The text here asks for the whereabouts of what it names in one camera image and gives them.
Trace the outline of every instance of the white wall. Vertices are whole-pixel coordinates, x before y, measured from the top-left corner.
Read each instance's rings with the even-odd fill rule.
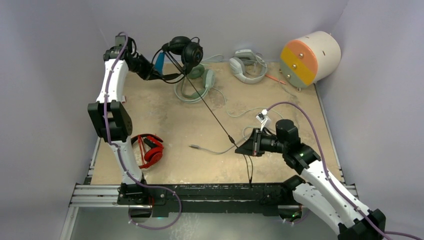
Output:
[[[319,82],[348,183],[424,237],[424,1],[351,0],[332,31],[342,58]]]
[[[329,32],[348,0],[88,0],[111,47],[126,31],[150,59],[175,36],[197,36],[205,57],[252,48],[277,60],[284,45],[311,32]]]
[[[106,44],[83,0],[0,0],[0,234],[57,240],[96,133]]]

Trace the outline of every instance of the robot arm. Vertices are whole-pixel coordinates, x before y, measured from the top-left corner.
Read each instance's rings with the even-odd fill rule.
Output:
[[[258,114],[258,119],[265,119]],[[294,169],[307,182],[300,183],[292,189],[296,202],[308,207],[326,222],[338,234],[339,239],[381,239],[381,236],[366,222],[366,219],[344,199],[331,185],[336,187],[382,231],[386,218],[376,209],[354,197],[326,168],[324,170],[320,156],[308,145],[301,143],[297,127],[293,121],[282,119],[275,124],[276,134],[266,127],[255,128],[249,139],[235,150],[238,154],[260,157],[265,152],[281,153],[286,164]]]
[[[178,63],[175,65],[179,67],[178,70],[181,73],[163,75],[152,62],[148,61],[142,54],[137,53],[135,41],[128,37],[126,42],[126,38],[125,35],[117,35],[115,46],[103,55],[105,73],[101,91],[96,102],[88,104],[87,109],[97,135],[103,138],[105,142],[108,142],[107,128],[109,129],[110,147],[118,160],[122,183],[130,185],[134,184],[132,178],[142,182],[144,177],[137,164],[131,144],[132,120],[122,105],[124,83],[128,72],[136,73],[145,81],[160,79],[167,82],[174,80],[181,76],[183,72],[190,71],[200,63],[203,57],[203,49],[199,42],[192,42],[188,37],[174,37],[171,42],[164,44],[160,50],[167,56],[169,56],[169,52],[181,55],[184,65],[180,66]],[[176,62],[174,57],[170,56],[170,59]],[[107,127],[104,119],[105,112],[109,113]],[[120,149],[122,163],[126,166],[132,178],[124,171],[119,161],[118,149]]]

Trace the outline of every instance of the sage green headphones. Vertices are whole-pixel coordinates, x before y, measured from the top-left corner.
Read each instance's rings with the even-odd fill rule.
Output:
[[[214,86],[215,83],[215,73],[211,69],[205,69],[203,65],[197,65],[195,66],[191,72],[187,75],[187,78],[194,80],[197,78],[200,78],[203,81],[203,89],[198,89],[198,93],[194,92],[191,95],[185,94],[183,92],[183,86],[184,86],[184,80],[174,85],[174,92],[178,99],[181,101],[188,103],[188,104],[194,104],[202,100],[208,94],[209,90]],[[186,98],[184,99],[178,94],[177,88],[179,87],[179,90],[181,92],[181,95]]]

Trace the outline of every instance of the black base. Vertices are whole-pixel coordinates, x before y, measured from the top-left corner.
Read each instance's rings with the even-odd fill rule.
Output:
[[[293,190],[303,183],[293,176],[284,183],[224,184],[162,184],[174,191],[182,201],[185,213],[256,213],[279,216],[279,205],[298,205]],[[144,188],[136,184],[122,184],[118,189],[119,205],[149,205],[154,199],[153,217],[167,217],[177,212],[176,197],[161,188]]]

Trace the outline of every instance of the wooden tabletop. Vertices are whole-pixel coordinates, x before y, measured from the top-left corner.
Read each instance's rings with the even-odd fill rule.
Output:
[[[340,171],[314,85],[297,92],[287,83],[284,90],[278,82],[268,77],[264,77],[257,84],[245,84],[231,74],[227,62],[211,63],[207,68],[215,71],[214,87],[225,94],[228,112],[231,115],[239,115],[257,107],[267,108],[281,101],[289,101],[303,108],[316,128],[327,167],[340,179]],[[170,64],[165,65],[164,71],[175,72]],[[284,79],[279,73],[277,62],[268,64],[268,74]],[[201,88],[200,79],[193,82]],[[185,84],[184,88],[186,93],[194,92],[189,84]],[[221,152],[232,145],[202,101],[195,104],[184,103],[175,96],[173,85],[161,80],[144,81],[134,73],[129,73],[126,78],[124,95],[126,103],[123,105],[132,119],[132,135],[151,133],[164,140],[162,159],[143,170],[149,184],[248,182],[245,159],[243,155],[234,153],[234,149],[216,155],[188,147],[194,144]],[[230,117],[226,113],[224,97],[217,90],[211,89],[204,99],[236,141],[243,137],[242,129],[246,126],[260,126],[255,116],[261,109],[252,110],[240,117]],[[300,111],[290,105],[278,105],[273,110],[279,112],[285,119],[293,120],[299,129],[301,140],[319,152],[311,127]],[[275,112],[270,112],[268,115],[272,120],[272,129],[275,129],[275,122],[280,117]],[[251,128],[247,129],[246,136],[251,132]],[[141,165],[138,145],[135,144],[133,149]],[[252,161],[254,183],[283,182],[296,175],[278,153],[267,152],[262,157],[252,157]],[[91,184],[116,185],[121,181],[118,162],[109,146],[101,141]]]

